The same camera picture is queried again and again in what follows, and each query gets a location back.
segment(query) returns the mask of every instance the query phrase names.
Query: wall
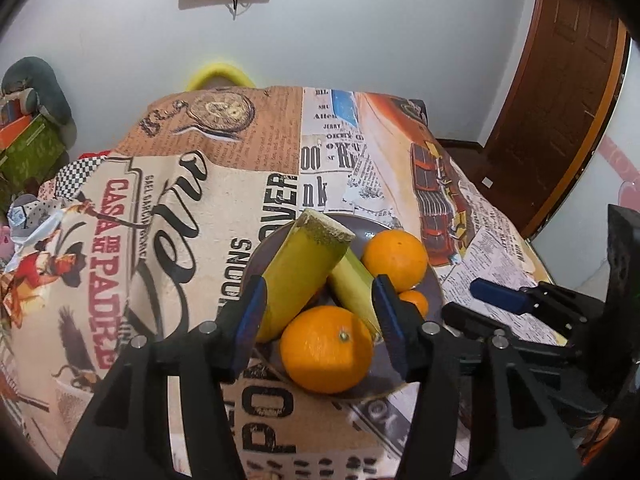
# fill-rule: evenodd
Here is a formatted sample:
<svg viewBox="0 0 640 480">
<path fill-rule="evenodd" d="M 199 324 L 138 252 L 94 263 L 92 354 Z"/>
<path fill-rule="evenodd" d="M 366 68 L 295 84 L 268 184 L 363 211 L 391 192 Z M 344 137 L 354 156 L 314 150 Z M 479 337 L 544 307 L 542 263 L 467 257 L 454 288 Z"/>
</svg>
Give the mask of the wall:
<svg viewBox="0 0 640 480">
<path fill-rule="evenodd" d="M 640 168 L 638 103 L 640 50 L 632 43 L 625 80 L 605 135 L 635 168 Z M 623 179 L 622 172 L 616 171 L 602 155 L 603 144 L 600 143 L 574 190 L 533 240 L 533 247 L 552 277 L 569 288 L 578 287 L 594 275 L 607 255 L 607 205 L 618 203 Z M 635 169 L 630 173 L 638 174 Z"/>
<path fill-rule="evenodd" d="M 516 75 L 516 70 L 520 63 L 520 57 L 524 50 L 524 44 L 527 41 L 527 34 L 529 33 L 529 26 L 531 25 L 535 4 L 536 0 L 524 0 L 522 13 L 520 14 L 520 21 L 518 22 L 518 27 L 516 29 L 513 44 L 511 45 L 509 57 L 507 58 L 506 65 L 504 67 L 502 78 L 497 91 L 495 92 L 494 102 L 484 119 L 480 135 L 478 136 L 478 142 L 483 146 L 486 145 L 491 132 L 494 130 L 495 121 L 498 120 L 504 101 L 507 99 L 507 94 L 511 89 L 511 83 Z"/>
<path fill-rule="evenodd" d="M 0 71 L 41 56 L 78 140 L 114 145 L 155 99 L 226 60 L 259 86 L 307 85 L 424 99 L 437 135 L 476 140 L 524 0 L 26 0 L 0 40 Z"/>
</svg>

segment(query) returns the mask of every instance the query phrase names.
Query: newspaper print tablecloth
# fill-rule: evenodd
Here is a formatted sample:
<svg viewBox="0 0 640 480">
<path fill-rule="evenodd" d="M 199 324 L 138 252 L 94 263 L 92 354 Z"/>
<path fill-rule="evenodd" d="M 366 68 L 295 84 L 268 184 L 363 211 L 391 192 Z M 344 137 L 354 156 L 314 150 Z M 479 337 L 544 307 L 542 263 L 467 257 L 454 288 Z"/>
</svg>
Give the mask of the newspaper print tablecloth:
<svg viewBox="0 0 640 480">
<path fill-rule="evenodd" d="M 14 325 L 0 340 L 0 393 L 53 469 L 119 349 L 137 333 L 181 330 L 180 312 L 189 327 L 215 316 L 237 299 L 260 241 L 305 207 L 421 238 L 447 301 L 460 298 L 456 268 L 478 268 L 486 236 L 507 281 L 530 281 L 510 222 L 439 146 L 419 104 L 401 98 L 309 88 L 169 96 L 81 190 L 93 206 L 66 210 L 25 245 L 24 268 L 2 277 Z M 70 267 L 53 275 L 57 258 Z M 181 281 L 169 267 L 182 269 Z M 253 359 L 223 393 L 249 476 L 358 480 L 395 473 L 417 385 L 344 404 Z M 188 472 L 174 381 L 169 398 L 174 464 Z M 466 467 L 462 424 L 458 437 L 453 471 Z"/>
</svg>

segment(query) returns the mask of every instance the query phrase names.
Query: brown wooden door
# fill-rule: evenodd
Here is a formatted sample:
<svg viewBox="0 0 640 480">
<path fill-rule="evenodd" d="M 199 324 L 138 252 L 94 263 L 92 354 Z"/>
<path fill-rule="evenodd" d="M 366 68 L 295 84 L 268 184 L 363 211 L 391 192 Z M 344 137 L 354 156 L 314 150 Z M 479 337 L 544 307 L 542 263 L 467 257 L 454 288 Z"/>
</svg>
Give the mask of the brown wooden door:
<svg viewBox="0 0 640 480">
<path fill-rule="evenodd" d="M 618 35 L 618 19 L 601 0 L 542 0 L 542 6 L 538 0 L 537 10 L 521 79 L 516 74 L 487 143 L 486 170 L 476 178 L 521 232 L 586 142 Z M 484 176 L 493 182 L 490 188 L 479 183 Z"/>
</svg>

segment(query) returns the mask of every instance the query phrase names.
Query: plate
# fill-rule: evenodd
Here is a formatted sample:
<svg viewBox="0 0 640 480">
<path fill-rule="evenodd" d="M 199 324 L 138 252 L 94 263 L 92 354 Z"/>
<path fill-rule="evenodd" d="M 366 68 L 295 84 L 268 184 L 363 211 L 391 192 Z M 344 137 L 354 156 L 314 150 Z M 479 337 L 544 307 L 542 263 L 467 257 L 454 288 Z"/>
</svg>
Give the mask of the plate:
<svg viewBox="0 0 640 480">
<path fill-rule="evenodd" d="M 356 235 L 353 242 L 351 242 L 351 250 L 359 258 L 362 257 L 362 252 L 367 242 L 379 232 L 388 229 L 385 225 L 360 216 L 342 213 L 328 213 L 327 216 L 340 222 Z M 278 252 L 278 249 L 287 237 L 292 225 L 293 222 L 283 225 L 266 237 L 260 245 L 256 247 L 244 271 L 241 290 L 244 290 L 249 277 L 254 274 L 262 274 L 265 271 L 271 259 Z M 442 320 L 440 313 L 444 299 L 440 288 L 440 282 L 438 281 L 438 277 L 431 266 L 427 269 L 424 279 L 415 288 L 423 293 L 429 301 L 429 312 L 427 313 L 426 319 L 440 322 Z M 318 300 L 315 301 L 312 306 L 321 304 L 337 304 L 327 286 L 322 289 L 318 296 Z M 255 348 L 258 354 L 260 354 L 260 357 L 279 378 L 288 383 L 293 383 L 282 365 L 282 360 L 280 359 L 279 339 L 268 343 L 256 343 Z M 371 397 L 386 396 L 403 385 L 404 382 L 400 378 L 400 375 L 396 373 L 391 365 L 389 354 L 386 352 L 384 342 L 380 340 L 374 345 L 373 359 L 366 377 L 364 377 L 364 379 L 353 388 L 329 397 L 353 402 L 355 400 L 369 399 Z"/>
</svg>

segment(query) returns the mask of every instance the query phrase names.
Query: orange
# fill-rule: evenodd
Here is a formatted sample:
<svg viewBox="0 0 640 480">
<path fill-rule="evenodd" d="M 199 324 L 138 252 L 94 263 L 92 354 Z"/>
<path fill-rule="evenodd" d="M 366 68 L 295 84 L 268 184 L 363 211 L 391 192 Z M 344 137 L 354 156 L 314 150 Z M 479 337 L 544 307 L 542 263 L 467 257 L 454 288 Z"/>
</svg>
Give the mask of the orange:
<svg viewBox="0 0 640 480">
<path fill-rule="evenodd" d="M 422 281 L 429 256 L 422 242 L 411 233 L 389 229 L 369 240 L 362 263 L 374 277 L 386 274 L 396 292 L 404 292 Z"/>
<path fill-rule="evenodd" d="M 406 290 L 398 294 L 398 298 L 402 301 L 408 301 L 413 303 L 417 308 L 420 315 L 424 318 L 429 311 L 429 301 L 424 297 L 424 294 L 417 290 Z"/>
<path fill-rule="evenodd" d="M 373 342 L 367 327 L 349 310 L 316 306 L 284 329 L 280 356 L 296 384 L 319 394 L 336 394 L 367 375 Z"/>
</svg>

